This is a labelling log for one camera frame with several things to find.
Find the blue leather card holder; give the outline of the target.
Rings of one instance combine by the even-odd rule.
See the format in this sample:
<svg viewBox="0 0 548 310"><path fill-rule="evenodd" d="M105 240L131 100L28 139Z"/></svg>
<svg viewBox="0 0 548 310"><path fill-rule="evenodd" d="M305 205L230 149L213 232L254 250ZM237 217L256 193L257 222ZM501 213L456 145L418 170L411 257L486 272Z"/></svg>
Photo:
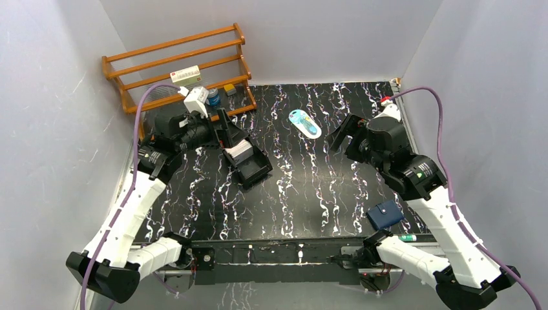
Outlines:
<svg viewBox="0 0 548 310"><path fill-rule="evenodd" d="M366 217L376 231L396 225L405 218L394 200L378 203L366 212Z"/></svg>

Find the black card box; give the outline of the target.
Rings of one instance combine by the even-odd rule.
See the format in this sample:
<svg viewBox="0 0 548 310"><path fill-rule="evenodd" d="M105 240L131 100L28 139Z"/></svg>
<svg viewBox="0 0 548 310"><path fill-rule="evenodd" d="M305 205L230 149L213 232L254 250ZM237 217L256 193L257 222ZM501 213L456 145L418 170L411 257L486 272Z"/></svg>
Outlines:
<svg viewBox="0 0 548 310"><path fill-rule="evenodd" d="M252 157L249 157L239 164L236 164L229 157L225 151L227 148L220 146L229 167L232 168L238 176L238 182L243 189L248 190L254 186L254 184L265 178L269 172L272 171L273 167L266 153L253 142L249 135L246 139L251 142L254 153Z"/></svg>

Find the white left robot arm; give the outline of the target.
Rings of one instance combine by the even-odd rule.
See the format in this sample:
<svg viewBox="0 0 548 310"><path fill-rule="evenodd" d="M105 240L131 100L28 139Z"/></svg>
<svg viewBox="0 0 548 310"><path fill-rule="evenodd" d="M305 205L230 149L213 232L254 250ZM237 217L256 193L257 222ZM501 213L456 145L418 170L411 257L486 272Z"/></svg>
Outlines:
<svg viewBox="0 0 548 310"><path fill-rule="evenodd" d="M248 138L224 109L218 121L194 111L167 121L167 132L154 130L134 145L132 169L120 195L93 239L81 252L71 252L66 266L81 284L79 305L86 308L89 290L114 302L126 302L141 280L166 265L194 268L199 253L189 239L168 232L131 251L153 203L182 166L183 156L199 148L226 149Z"/></svg>

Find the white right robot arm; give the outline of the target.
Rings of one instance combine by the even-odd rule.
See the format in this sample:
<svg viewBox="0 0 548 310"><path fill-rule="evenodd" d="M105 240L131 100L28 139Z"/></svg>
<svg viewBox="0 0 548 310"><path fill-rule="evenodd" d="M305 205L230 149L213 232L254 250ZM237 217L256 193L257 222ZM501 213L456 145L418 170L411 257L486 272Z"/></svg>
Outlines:
<svg viewBox="0 0 548 310"><path fill-rule="evenodd" d="M444 257L418 249L383 228L384 211L370 215L375 234L352 254L342 254L346 264L396 265L433 287L450 309L483 309L499 291L513 286L520 275L511 265L495 262L481 250L457 205L450 201L448 181L435 161L416 154L398 118L363 119L346 116L328 136L331 150L349 138L346 156L371 165L390 189L407 202L433 234Z"/></svg>

